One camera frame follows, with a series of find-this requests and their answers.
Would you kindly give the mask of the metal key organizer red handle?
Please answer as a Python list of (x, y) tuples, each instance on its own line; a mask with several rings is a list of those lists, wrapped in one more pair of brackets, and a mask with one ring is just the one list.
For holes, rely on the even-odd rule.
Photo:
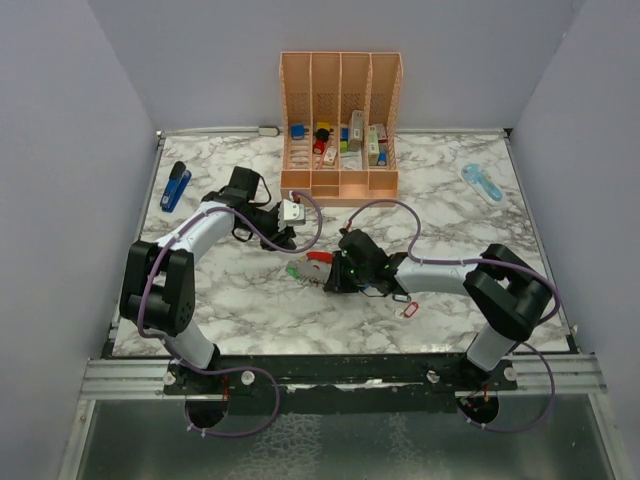
[(332, 253), (310, 251), (297, 259), (290, 260), (285, 271), (298, 282), (324, 286), (329, 280), (332, 261)]

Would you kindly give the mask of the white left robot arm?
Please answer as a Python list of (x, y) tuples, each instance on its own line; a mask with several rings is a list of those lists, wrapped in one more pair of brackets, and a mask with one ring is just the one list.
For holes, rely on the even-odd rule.
[(190, 364), (186, 382), (202, 395), (218, 388), (221, 371), (213, 364), (218, 347), (193, 319), (196, 264), (215, 243), (239, 230), (258, 233), (264, 250), (294, 250), (294, 227), (306, 220), (298, 202), (282, 200), (269, 210), (257, 202), (262, 179), (251, 169), (236, 167), (228, 184), (205, 195), (174, 231), (155, 242), (138, 240), (128, 251), (120, 316)]

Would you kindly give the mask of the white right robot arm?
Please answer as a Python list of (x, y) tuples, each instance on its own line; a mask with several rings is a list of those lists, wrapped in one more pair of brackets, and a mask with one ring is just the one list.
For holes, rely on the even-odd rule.
[(427, 260), (409, 252), (387, 254), (359, 229), (341, 234), (325, 291), (347, 294), (372, 287), (384, 297), (445, 293), (473, 300), (486, 325), (459, 367), (461, 383), (472, 391), (494, 381), (502, 357), (530, 338), (557, 299), (555, 287), (502, 244), (490, 245), (477, 258)]

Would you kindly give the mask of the red tag with key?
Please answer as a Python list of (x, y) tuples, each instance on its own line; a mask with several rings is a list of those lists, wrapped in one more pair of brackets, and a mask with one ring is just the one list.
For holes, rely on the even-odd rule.
[(397, 319), (409, 319), (415, 315), (419, 308), (420, 306), (417, 302), (410, 302), (402, 308), (396, 309), (394, 311), (394, 316)]

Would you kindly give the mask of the blue stapler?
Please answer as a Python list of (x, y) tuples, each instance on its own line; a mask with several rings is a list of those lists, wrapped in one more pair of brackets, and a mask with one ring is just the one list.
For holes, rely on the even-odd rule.
[(170, 172), (159, 206), (165, 213), (172, 213), (181, 199), (192, 173), (182, 161), (177, 161)]

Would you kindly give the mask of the green white box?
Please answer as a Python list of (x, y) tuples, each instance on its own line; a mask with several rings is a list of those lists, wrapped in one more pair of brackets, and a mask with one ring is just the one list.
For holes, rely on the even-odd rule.
[(367, 136), (367, 157), (371, 167), (385, 167), (387, 159), (388, 136), (384, 124), (376, 123), (369, 126)]

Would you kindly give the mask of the peach plastic desk organizer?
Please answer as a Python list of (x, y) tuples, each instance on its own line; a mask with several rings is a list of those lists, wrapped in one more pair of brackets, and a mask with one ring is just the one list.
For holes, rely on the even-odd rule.
[[(283, 52), (280, 56), (283, 196), (325, 207), (387, 206), (397, 198), (395, 134), (403, 83), (398, 52)], [(388, 136), (385, 167), (367, 157), (370, 125)]]

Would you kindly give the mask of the blue packaged correction tape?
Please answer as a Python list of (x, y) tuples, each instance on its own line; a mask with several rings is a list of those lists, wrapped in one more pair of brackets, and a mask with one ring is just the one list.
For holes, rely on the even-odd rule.
[(463, 166), (461, 177), (489, 205), (498, 206), (505, 201), (503, 190), (479, 164), (469, 163)]

